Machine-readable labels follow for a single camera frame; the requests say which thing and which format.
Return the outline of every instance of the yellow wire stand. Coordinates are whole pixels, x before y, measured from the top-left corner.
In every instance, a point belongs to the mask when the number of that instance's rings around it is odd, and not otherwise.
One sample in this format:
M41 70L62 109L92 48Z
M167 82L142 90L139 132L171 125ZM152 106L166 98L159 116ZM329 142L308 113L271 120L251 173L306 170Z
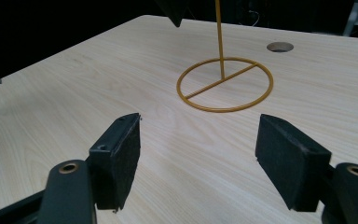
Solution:
M270 71L267 69L267 67L265 67L264 65L262 65L261 63L257 63L255 61L249 60L249 59L244 59L244 58L237 58L237 57L224 57L223 56L223 38L222 38L222 22L221 22L221 15L220 15L220 0L215 0L215 4L216 4L216 23L217 23L217 35L218 35L218 39L219 39L219 54L220 57L219 58L214 58L214 59L210 59L210 60L206 60L204 62L200 62L200 63L196 63L194 65L192 65L191 67L187 68L185 70L185 72L179 77L177 84L176 84L176 90L180 96L180 98L188 105L191 105L197 109L200 110L204 110L204 111L209 111L209 112L215 112L215 113L226 113L226 112L234 112L234 111L239 111L239 110L243 110L246 108L249 108L251 106L257 105L260 102L262 102L264 99L266 99L269 94L272 91L272 87L274 85L274 79L272 77L272 74L270 73ZM250 64L248 67L241 69L240 71L226 77L225 75L225 61L237 61L237 62L243 62L243 63L248 63ZM221 73L221 79L214 82L213 84L206 86L198 91L194 91L192 93L190 93L187 96L184 96L182 94L182 90L181 90L181 85L182 85L182 81L185 78L185 76L190 73L192 70L194 70L197 67L200 67L206 63L215 63L215 62L220 62L220 73ZM259 98L257 98L256 100L246 104L246 105L239 105L239 106L234 106L234 107L230 107L230 108L211 108L211 107L207 107L207 106L203 106L203 105L197 105L194 104L193 102L189 101L188 99L190 99L191 97L194 97L200 93L203 93L227 80L230 80L240 74L243 74L255 67L260 68L261 70L263 70L267 76L268 76L268 81L269 81L269 85L268 88L266 90L266 92L264 92Z

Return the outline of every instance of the table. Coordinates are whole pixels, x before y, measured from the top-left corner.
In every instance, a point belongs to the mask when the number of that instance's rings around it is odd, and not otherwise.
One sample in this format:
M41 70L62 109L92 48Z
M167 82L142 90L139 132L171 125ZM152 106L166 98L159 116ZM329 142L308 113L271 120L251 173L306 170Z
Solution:
M0 208L38 192L62 161L85 160L118 117L139 112L141 158L124 209L99 223L319 223L287 210L255 159L260 114L293 123L358 163L358 39L223 24L226 56L264 64L275 79L261 104L215 114L186 105L177 78L218 57L215 24L143 16L3 78L0 85ZM284 41L292 51L267 50ZM227 73L242 64L227 63ZM219 64L189 75L185 91L220 78ZM268 85L257 71L205 92L236 105Z

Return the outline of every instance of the yellow ring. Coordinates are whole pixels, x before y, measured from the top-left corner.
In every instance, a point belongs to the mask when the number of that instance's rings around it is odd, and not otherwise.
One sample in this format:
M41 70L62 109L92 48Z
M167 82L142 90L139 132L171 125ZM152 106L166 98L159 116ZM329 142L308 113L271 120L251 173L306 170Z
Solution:
M191 105L199 110L203 110L203 111L208 111L208 112L214 112L214 113L227 113L227 112L234 112L234 111L239 111L239 110L243 110L246 108L249 108L251 106L257 105L260 102L262 102L264 99L266 99L269 94L272 92L272 87L274 85L274 78L272 77L272 74L270 73L270 71L267 69L267 67L265 67L263 64L261 63L257 63L255 61L249 60L249 59L244 59L244 58L236 58L236 57L226 57L224 58L224 61L238 61L238 62L244 62L244 63L250 63L253 64L254 66L259 67L261 70L263 70L267 76L268 76L268 81L269 81L269 85L268 88L266 90L266 92L264 92L264 94L262 94L259 98L257 98L256 100L252 101L251 103L248 103L246 105L239 105L239 106L234 106L234 107L230 107L230 108L212 108L212 107L207 107L207 106L203 106L203 105L197 105L194 104L193 102L187 100L187 98L185 98L185 96L182 94L182 90L181 90L181 84L182 84L182 80L185 78L185 76L190 73L192 70L194 70L197 67L200 67L206 63L214 63L214 62L219 62L220 58L214 58L214 59L210 59L210 60L206 60L200 63L196 63L192 66L190 66L189 68L187 68L185 70L185 72L179 77L177 83L176 83L176 90L180 96L180 98L188 105Z

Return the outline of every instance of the yellow vertical pole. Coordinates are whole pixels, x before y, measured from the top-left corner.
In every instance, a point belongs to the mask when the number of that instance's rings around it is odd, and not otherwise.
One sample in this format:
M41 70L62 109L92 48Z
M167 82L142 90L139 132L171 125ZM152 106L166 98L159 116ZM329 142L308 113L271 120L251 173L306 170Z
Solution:
M223 79L225 78L225 59L223 57L222 18L220 15L220 0L215 0L215 4L216 4L217 36L219 38L220 73Z

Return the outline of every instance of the yellow wire hoop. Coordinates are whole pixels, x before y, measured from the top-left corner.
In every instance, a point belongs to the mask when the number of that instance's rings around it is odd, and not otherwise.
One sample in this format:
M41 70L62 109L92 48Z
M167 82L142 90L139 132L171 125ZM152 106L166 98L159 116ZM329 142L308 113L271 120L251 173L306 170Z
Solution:
M261 63L258 63L258 62L255 62L255 61L252 61L252 60L249 60L249 59L244 59L244 58L237 58L237 57L226 57L224 58L224 61L238 61L238 62L243 62L243 63L249 63L250 66L248 66L247 68L244 68L242 70L240 70L239 72L236 72L228 77L224 77L222 79L220 79L219 81L216 81L215 83L209 85L209 86L206 86L198 91L195 91L191 94L189 94L188 96L184 96L182 94L182 90L181 90L181 85L182 85L182 81L183 79L185 78L185 76L187 74L189 74L192 70L194 70L195 68L197 67L200 67L206 63L214 63L214 62L220 62L221 59L220 58L214 58L214 59L210 59L210 60L206 60L206 61L203 61L203 62L200 62L200 63L196 63L192 66L190 66L189 68L187 68L185 70L185 72L179 77L177 83L176 83L176 90L180 96L180 98L188 105L191 105L199 110L203 110L203 111L208 111L208 112L214 112L214 113L227 113L227 112L234 112L234 111L239 111L239 110L243 110L243 109L246 109L246 108L249 108L251 106L254 106L254 105L257 105L259 104L260 102L262 102L264 99L266 99L269 94L271 93L272 91L272 87L274 85L274 79L272 77L272 74L270 73L270 71L267 69L267 67L265 67L263 64ZM264 92L259 98L257 98L256 100L246 104L246 105L239 105L239 106L234 106L234 107L230 107L230 108L212 108L212 107L207 107L207 106L203 106L203 105L197 105L197 104L194 104L193 102L189 101L188 99L193 97L193 96L196 96L204 91L207 91L229 79L232 79L240 74L243 74L244 72L254 68L254 67L259 67L261 70L263 70L267 77L268 77L268 81L269 81L269 84L268 84L268 88L266 90L266 92Z

